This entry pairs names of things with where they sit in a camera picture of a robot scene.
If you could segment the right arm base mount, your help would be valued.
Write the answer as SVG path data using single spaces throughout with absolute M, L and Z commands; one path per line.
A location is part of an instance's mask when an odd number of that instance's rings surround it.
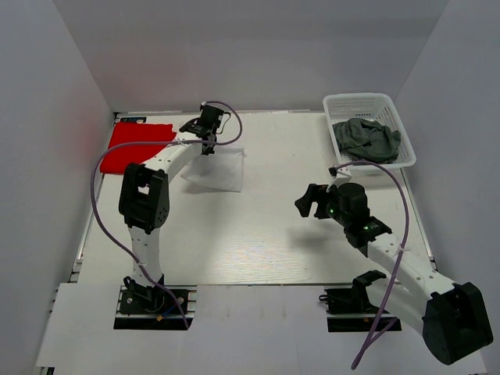
M 368 333 L 378 311 L 370 303 L 356 301 L 346 287 L 325 289 L 319 302 L 326 307 L 329 333 Z

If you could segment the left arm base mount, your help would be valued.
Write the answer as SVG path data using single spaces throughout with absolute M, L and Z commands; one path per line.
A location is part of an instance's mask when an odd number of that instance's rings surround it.
M 123 279 L 116 306 L 114 330 L 187 330 L 195 315 L 196 290 L 173 288 L 174 298 L 156 286 Z

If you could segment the white t-shirt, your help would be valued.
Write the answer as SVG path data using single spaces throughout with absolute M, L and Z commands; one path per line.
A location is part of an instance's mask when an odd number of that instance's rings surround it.
M 245 149 L 223 146 L 211 155 L 200 155 L 183 168 L 181 177 L 204 188 L 241 192 L 244 183 Z

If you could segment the dark grey t-shirt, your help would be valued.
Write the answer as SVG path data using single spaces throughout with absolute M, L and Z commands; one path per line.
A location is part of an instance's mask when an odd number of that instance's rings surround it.
M 388 164 L 398 158 L 401 133 L 376 120 L 351 118 L 333 124 L 332 129 L 339 150 L 354 160 Z

